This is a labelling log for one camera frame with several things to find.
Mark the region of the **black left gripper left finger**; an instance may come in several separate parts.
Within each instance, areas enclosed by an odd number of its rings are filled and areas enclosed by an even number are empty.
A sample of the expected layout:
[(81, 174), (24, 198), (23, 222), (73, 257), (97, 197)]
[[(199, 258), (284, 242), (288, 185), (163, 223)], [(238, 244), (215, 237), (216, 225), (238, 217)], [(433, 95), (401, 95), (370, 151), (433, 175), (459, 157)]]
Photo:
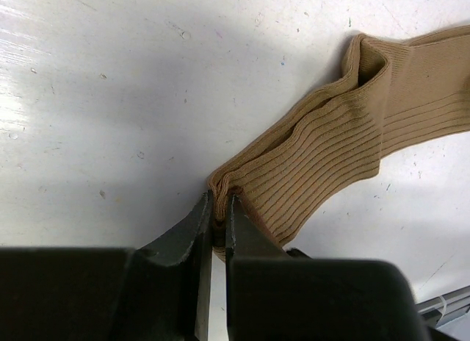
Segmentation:
[(126, 277), (127, 340), (207, 340), (212, 204), (212, 193), (204, 193), (183, 220), (134, 253)]

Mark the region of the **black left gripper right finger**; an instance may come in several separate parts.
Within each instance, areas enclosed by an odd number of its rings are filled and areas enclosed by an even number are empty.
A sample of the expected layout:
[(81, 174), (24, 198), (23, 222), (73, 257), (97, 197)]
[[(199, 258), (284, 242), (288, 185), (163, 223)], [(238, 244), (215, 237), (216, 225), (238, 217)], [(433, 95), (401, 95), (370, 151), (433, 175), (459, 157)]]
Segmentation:
[(312, 340), (313, 261), (291, 256), (248, 217), (237, 195), (227, 209), (225, 260), (230, 340)]

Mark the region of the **tan brown ribbed sock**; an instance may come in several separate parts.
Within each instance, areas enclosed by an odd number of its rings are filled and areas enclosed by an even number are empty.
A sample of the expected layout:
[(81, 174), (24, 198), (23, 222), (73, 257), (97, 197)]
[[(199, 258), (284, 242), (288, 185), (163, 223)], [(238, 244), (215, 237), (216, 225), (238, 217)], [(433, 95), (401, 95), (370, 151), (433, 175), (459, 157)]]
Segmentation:
[(332, 195), (378, 174), (389, 154), (469, 130), (469, 28), (402, 42), (354, 36), (341, 77), (299, 100), (209, 177), (216, 255), (229, 196), (278, 246)]

